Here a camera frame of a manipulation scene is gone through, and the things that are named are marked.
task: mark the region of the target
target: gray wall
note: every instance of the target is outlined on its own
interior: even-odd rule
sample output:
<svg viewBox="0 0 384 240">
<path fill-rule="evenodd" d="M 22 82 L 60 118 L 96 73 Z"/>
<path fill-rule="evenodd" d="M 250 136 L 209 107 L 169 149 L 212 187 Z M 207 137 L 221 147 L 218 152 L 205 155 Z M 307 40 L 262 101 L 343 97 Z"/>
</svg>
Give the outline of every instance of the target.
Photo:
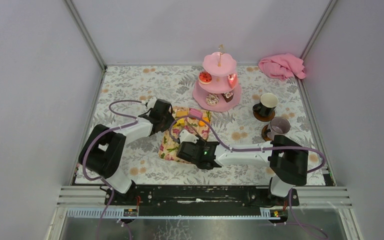
<svg viewBox="0 0 384 240">
<path fill-rule="evenodd" d="M 240 63 L 299 56 L 329 0 L 74 0 L 107 64 Z"/>
<path fill-rule="evenodd" d="M 100 69 L 62 0 L 0 1 L 0 240 L 40 240 Z"/>
<path fill-rule="evenodd" d="M 384 239 L 384 1 L 338 1 L 304 80 L 363 236 Z"/>
</svg>

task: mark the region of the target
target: brown coaster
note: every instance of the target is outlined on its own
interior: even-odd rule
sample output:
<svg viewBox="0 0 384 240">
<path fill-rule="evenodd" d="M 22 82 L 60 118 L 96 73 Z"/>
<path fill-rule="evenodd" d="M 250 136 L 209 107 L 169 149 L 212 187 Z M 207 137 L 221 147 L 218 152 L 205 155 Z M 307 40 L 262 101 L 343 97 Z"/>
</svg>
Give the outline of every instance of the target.
<svg viewBox="0 0 384 240">
<path fill-rule="evenodd" d="M 267 130 L 267 128 L 269 127 L 269 125 L 265 125 L 262 130 L 261 130 L 261 137 L 262 139 L 264 139 L 265 141 L 271 141 L 271 139 L 265 134 L 265 131 Z"/>
<path fill-rule="evenodd" d="M 275 111 L 273 111 L 270 116 L 261 116 L 260 114 L 256 113 L 255 111 L 252 111 L 254 114 L 254 117 L 261 122 L 270 122 L 275 117 Z"/>
</svg>

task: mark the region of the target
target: yellow object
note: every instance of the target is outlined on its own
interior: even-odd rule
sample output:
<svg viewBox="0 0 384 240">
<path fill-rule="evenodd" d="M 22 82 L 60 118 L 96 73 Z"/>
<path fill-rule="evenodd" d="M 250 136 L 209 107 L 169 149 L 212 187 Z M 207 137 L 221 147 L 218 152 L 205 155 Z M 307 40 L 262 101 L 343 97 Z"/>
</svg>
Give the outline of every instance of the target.
<svg viewBox="0 0 384 240">
<path fill-rule="evenodd" d="M 208 117 L 204 117 L 203 120 L 206 121 L 207 123 L 210 121 L 208 119 Z M 199 124 L 200 127 L 204 127 L 206 125 L 205 122 L 203 122 L 203 121 L 199 121 L 198 124 Z"/>
<path fill-rule="evenodd" d="M 177 111 L 176 112 L 176 118 L 180 118 L 180 117 L 183 117 L 183 116 L 186 116 L 186 115 L 188 115 L 187 111 Z"/>
<path fill-rule="evenodd" d="M 185 125 L 185 119 L 184 119 L 184 118 L 181 118 L 181 119 L 177 120 L 176 125 L 178 125 L 178 126 L 184 126 L 184 125 Z"/>
</svg>

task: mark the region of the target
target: black mug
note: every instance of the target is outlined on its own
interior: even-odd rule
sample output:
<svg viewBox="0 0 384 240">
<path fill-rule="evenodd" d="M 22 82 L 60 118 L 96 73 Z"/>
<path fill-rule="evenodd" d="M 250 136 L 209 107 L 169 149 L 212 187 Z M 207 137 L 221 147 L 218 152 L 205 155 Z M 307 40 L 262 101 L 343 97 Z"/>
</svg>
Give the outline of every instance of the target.
<svg viewBox="0 0 384 240">
<path fill-rule="evenodd" d="M 259 103 L 255 104 L 252 107 L 252 110 L 262 117 L 269 117 L 273 111 L 275 111 L 276 106 L 279 103 L 279 99 L 273 93 L 264 93 L 259 98 Z"/>
</svg>

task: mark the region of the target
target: cup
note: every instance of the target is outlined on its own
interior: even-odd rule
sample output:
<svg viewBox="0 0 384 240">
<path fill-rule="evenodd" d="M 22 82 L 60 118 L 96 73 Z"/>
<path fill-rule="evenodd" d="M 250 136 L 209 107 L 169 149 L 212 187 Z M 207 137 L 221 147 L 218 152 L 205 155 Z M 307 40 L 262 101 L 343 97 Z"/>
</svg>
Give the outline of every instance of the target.
<svg viewBox="0 0 384 240">
<path fill-rule="evenodd" d="M 285 135 L 289 130 L 291 130 L 289 121 L 284 117 L 276 116 L 270 121 L 263 135 L 275 140 L 276 135 Z"/>
<path fill-rule="evenodd" d="M 252 110 L 262 117 L 269 117 L 279 103 L 279 99 L 273 93 L 264 93 L 259 98 L 259 103 L 252 107 Z"/>
</svg>

